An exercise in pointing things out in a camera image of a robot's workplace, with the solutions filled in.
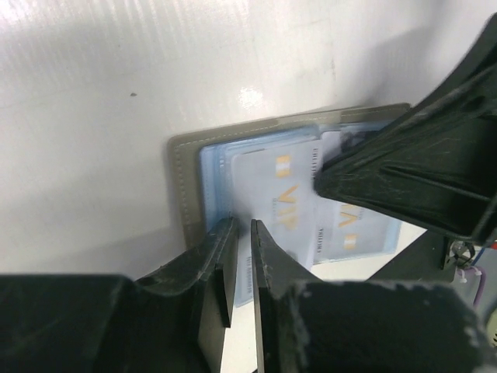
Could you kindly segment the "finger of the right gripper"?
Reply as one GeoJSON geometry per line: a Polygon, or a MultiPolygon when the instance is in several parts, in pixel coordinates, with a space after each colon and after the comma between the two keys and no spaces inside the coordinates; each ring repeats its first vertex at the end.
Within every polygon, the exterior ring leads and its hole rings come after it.
{"type": "Polygon", "coordinates": [[[315,190],[452,239],[495,241],[496,17],[432,92],[325,162],[315,190]]]}

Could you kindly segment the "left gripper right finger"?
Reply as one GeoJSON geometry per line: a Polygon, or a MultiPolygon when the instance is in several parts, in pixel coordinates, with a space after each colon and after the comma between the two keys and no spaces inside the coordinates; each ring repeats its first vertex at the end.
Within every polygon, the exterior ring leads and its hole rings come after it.
{"type": "Polygon", "coordinates": [[[261,372],[485,372],[478,317],[441,283],[322,281],[251,223],[261,372]]]}

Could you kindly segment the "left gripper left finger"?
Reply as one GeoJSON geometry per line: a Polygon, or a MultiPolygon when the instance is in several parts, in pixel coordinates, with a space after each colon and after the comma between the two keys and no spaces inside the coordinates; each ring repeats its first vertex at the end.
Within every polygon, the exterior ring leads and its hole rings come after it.
{"type": "Polygon", "coordinates": [[[239,223],[133,281],[1,277],[3,372],[218,372],[234,307],[239,223]]]}

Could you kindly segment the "white VIP card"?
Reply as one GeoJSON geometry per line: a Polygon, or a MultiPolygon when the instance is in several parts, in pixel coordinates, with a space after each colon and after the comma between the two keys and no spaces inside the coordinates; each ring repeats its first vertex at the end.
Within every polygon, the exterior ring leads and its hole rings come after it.
{"type": "Polygon", "coordinates": [[[260,220],[276,244],[309,268],[315,244],[312,182],[321,142],[268,148],[234,157],[233,212],[245,225],[260,220]]]}

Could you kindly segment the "grey leather card holder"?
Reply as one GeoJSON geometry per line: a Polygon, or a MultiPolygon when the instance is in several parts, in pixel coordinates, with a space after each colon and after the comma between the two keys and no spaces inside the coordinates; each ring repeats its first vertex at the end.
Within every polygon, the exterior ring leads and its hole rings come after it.
{"type": "Polygon", "coordinates": [[[348,124],[394,120],[411,109],[408,103],[344,109],[325,109],[270,117],[176,135],[167,145],[172,182],[186,248],[198,245],[206,234],[198,158],[200,149],[217,143],[285,131],[308,124],[348,124]]]}

